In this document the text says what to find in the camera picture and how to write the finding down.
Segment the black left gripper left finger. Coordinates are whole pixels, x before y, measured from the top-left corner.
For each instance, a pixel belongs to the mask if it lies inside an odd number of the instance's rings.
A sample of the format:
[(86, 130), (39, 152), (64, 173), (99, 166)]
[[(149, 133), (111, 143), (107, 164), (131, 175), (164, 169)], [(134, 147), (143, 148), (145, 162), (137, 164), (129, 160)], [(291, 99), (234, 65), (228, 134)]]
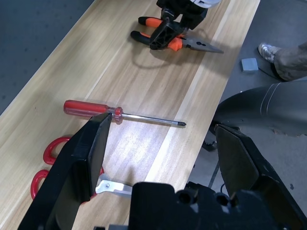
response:
[(20, 230), (70, 230), (79, 206), (95, 194), (112, 120), (111, 113), (91, 117), (68, 138), (58, 138), (46, 148), (43, 159), (50, 170), (32, 179), (33, 199)]

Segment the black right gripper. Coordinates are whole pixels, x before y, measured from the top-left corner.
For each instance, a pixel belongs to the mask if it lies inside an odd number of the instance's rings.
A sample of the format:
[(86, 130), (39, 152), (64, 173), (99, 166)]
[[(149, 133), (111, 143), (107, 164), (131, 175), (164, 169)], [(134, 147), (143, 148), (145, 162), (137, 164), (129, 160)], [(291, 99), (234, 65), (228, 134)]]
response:
[(177, 28), (174, 20), (182, 15), (179, 26), (184, 29), (195, 29), (206, 17), (208, 6), (200, 0), (158, 0), (161, 8), (161, 24), (150, 37), (150, 49), (161, 50), (176, 37)]

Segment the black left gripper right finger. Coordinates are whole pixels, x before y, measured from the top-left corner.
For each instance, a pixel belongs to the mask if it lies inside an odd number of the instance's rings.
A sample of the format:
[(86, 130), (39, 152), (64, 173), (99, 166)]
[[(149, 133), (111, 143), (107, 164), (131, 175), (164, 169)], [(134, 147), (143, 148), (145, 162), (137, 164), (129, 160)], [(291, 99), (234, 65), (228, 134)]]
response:
[(251, 230), (301, 230), (303, 212), (251, 138), (215, 127), (220, 171), (235, 223)]

